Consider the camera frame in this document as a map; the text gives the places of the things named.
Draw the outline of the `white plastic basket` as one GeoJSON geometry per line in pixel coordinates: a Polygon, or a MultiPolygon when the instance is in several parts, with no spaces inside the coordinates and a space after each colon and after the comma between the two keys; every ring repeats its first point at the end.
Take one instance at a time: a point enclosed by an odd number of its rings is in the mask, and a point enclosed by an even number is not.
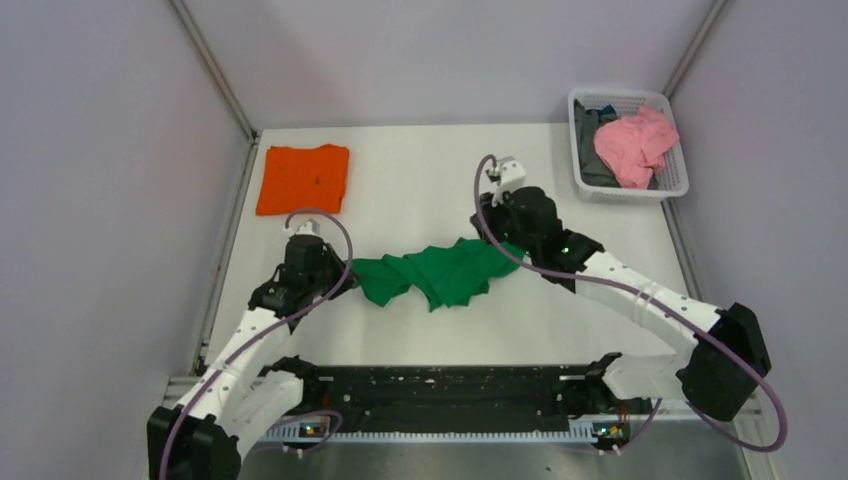
{"type": "Polygon", "coordinates": [[[648,202],[689,190],[668,98],[657,92],[578,88],[568,96],[578,196],[587,202],[648,202]]]}

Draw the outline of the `blue t shirt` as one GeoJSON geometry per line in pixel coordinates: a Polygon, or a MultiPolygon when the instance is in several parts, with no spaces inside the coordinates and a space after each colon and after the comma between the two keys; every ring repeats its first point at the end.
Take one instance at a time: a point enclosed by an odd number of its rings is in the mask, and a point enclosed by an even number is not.
{"type": "Polygon", "coordinates": [[[600,125],[615,121],[618,118],[616,109],[612,105],[606,105],[601,109],[596,109],[598,121],[600,125]]]}

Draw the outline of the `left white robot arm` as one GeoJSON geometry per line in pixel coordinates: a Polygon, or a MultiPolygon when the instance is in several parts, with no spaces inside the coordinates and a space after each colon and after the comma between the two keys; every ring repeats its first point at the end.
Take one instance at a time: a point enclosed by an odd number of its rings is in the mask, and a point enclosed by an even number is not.
{"type": "Polygon", "coordinates": [[[235,332],[197,382],[146,425],[152,479],[235,479],[244,457],[290,410],[308,413],[320,386],[303,375],[265,373],[300,321],[357,287],[350,262],[307,222],[288,240],[271,278],[251,294],[235,332]]]}

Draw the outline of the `grey t shirt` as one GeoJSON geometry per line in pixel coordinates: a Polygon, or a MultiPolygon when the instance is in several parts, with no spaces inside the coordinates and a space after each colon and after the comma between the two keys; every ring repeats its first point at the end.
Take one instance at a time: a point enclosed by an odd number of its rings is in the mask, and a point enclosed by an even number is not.
{"type": "Polygon", "coordinates": [[[598,121],[596,109],[587,109],[580,101],[574,101],[574,127],[578,148],[580,177],[589,186],[618,188],[615,175],[597,154],[594,138],[604,125],[598,121]]]}

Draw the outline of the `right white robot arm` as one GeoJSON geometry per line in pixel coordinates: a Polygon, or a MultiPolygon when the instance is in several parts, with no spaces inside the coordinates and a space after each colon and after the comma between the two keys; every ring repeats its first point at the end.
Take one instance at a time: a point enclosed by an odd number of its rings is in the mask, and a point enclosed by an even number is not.
{"type": "Polygon", "coordinates": [[[671,348],[615,356],[586,385],[589,404],[600,412],[632,398],[670,398],[729,422],[772,369],[750,308],[720,308],[649,280],[600,242],[565,228],[539,187],[522,187],[501,202],[490,192],[480,195],[471,223],[484,242],[516,248],[545,280],[612,309],[671,348]]]}

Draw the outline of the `folded orange t shirt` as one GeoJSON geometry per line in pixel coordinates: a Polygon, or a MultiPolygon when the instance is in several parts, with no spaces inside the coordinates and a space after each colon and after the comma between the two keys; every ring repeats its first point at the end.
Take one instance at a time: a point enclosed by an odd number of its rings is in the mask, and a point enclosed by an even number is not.
{"type": "Polygon", "coordinates": [[[301,208],[340,213],[349,162],[350,150],[333,144],[315,148],[270,147],[255,214],[275,216],[301,208]]]}

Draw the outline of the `pink t shirt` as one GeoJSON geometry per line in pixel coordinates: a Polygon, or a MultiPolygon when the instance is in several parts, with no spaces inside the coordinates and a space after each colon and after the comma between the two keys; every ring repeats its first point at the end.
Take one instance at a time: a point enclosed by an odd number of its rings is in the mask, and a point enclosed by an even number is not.
{"type": "Polygon", "coordinates": [[[666,167],[665,154],[679,143],[677,129],[662,112],[641,106],[635,115],[602,126],[594,138],[597,154],[625,189],[649,189],[666,167]]]}

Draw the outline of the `green t shirt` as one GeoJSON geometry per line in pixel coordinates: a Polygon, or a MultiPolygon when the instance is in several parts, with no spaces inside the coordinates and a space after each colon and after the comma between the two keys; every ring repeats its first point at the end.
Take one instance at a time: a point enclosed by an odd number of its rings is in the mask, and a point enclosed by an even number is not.
{"type": "Polygon", "coordinates": [[[495,246],[479,239],[459,238],[450,247],[428,246],[417,253],[380,258],[357,258],[353,271],[372,303],[385,307],[393,299],[417,289],[428,309],[466,307],[477,295],[489,292],[492,279],[519,269],[495,246]]]}

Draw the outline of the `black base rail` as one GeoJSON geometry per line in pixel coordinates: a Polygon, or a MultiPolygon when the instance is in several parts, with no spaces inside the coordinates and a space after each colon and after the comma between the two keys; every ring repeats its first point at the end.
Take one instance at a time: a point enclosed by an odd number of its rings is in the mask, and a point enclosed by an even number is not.
{"type": "Polygon", "coordinates": [[[304,382],[295,414],[334,410],[341,435],[563,433],[577,420],[647,414],[647,399],[619,400],[602,365],[318,366],[284,357],[263,369],[304,382]]]}

